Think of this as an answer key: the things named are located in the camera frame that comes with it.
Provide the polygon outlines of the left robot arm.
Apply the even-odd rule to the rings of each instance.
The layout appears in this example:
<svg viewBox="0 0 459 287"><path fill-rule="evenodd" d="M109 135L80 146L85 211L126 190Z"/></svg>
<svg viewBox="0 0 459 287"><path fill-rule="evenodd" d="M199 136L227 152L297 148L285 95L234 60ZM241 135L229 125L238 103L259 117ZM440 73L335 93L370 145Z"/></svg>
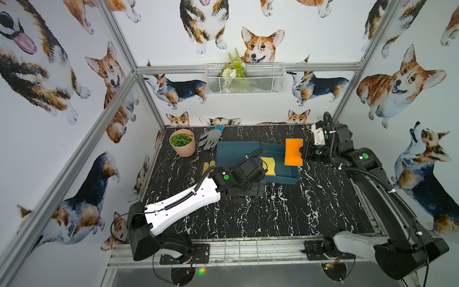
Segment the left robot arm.
<svg viewBox="0 0 459 287"><path fill-rule="evenodd" d="M127 234L134 261L141 261L157 252L166 254L180 264L193 259L196 249L186 234L167 229L178 220L226 197L247 196L253 185L265 178L267 169L259 158L258 148L238 164L230 167L210 167L197 184L153 204L137 202L127 214Z"/></svg>

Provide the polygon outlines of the yellow green sponge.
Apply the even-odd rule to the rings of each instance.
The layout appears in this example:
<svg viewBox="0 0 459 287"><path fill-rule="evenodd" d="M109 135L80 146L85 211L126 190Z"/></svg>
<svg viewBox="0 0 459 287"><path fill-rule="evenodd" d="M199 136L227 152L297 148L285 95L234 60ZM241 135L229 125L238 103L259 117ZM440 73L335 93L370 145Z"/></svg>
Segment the yellow green sponge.
<svg viewBox="0 0 459 287"><path fill-rule="evenodd" d="M265 174L269 177L275 177L276 176L276 161L272 157L260 157L260 160L262 161L262 166L263 169L265 170Z"/></svg>

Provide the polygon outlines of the teal pulled-out drawer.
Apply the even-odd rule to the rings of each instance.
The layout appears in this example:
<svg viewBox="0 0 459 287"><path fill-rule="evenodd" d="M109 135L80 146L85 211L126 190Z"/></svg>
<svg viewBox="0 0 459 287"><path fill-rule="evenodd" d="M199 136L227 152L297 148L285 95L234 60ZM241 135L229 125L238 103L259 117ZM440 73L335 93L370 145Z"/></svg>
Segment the teal pulled-out drawer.
<svg viewBox="0 0 459 287"><path fill-rule="evenodd" d="M300 180L300 173L297 166L284 165L285 145L260 142L259 147L265 149L260 157L272 157L276 161L276 176L269 177L265 175L266 182L295 185Z"/></svg>

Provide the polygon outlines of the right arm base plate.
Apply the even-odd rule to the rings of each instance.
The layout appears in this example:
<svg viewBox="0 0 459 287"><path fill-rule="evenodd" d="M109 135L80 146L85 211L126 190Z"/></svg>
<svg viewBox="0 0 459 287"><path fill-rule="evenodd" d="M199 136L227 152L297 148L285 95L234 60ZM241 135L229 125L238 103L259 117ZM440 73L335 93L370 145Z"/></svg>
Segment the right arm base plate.
<svg viewBox="0 0 459 287"><path fill-rule="evenodd" d="M335 244L330 238L320 240L306 240L304 242L304 249L302 253L306 254L308 260L332 260L336 261L339 257L341 259L354 259L353 254L341 252L337 249Z"/></svg>

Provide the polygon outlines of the teal drawer cabinet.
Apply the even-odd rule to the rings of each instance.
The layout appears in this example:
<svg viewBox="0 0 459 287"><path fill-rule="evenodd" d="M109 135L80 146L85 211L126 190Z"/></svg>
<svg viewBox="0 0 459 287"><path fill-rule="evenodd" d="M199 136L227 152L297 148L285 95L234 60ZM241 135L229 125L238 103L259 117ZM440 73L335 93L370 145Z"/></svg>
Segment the teal drawer cabinet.
<svg viewBox="0 0 459 287"><path fill-rule="evenodd" d="M221 172L228 172L222 175L221 180L228 181L224 184L223 194L231 197L263 197L265 193L265 178L257 183L245 184L242 188L231 171L231 167L243 160L245 154L250 154L260 148L258 141L246 142L220 142L216 148L216 166Z"/></svg>

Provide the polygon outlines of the orange sponge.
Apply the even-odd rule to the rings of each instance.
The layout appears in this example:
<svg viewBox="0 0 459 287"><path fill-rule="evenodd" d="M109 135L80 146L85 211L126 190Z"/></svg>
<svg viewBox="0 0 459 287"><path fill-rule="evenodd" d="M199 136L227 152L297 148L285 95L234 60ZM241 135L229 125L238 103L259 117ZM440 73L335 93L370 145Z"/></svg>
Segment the orange sponge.
<svg viewBox="0 0 459 287"><path fill-rule="evenodd" d="M303 147L303 139L286 139L285 143L285 166L297 166L303 165L302 153L300 148Z"/></svg>

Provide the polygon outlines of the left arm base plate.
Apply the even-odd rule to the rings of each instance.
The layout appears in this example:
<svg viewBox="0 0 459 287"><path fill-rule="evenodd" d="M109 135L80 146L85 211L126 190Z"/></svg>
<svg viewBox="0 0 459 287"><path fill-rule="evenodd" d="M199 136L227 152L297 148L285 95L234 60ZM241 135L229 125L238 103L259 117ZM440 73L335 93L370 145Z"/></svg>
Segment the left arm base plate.
<svg viewBox="0 0 459 287"><path fill-rule="evenodd" d="M207 264L209 262L210 245L198 243L191 249L180 253L174 249L161 249L160 265L181 265L181 264Z"/></svg>

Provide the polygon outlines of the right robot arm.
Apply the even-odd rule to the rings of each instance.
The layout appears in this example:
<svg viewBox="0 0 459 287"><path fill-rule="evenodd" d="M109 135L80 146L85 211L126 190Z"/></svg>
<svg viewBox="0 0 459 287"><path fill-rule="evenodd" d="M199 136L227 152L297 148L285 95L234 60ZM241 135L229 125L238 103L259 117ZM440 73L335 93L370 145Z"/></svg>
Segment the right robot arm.
<svg viewBox="0 0 459 287"><path fill-rule="evenodd" d="M325 112L312 125L313 141L300 149L305 161L324 163L348 174L368 199L382 222L384 237L369 237L348 231L325 235L321 251L328 256L353 254L375 264L394 280L425 267L449 251L446 241L433 238L418 222L408 204L390 185L381 161L368 148L355 149L348 126L335 123Z"/></svg>

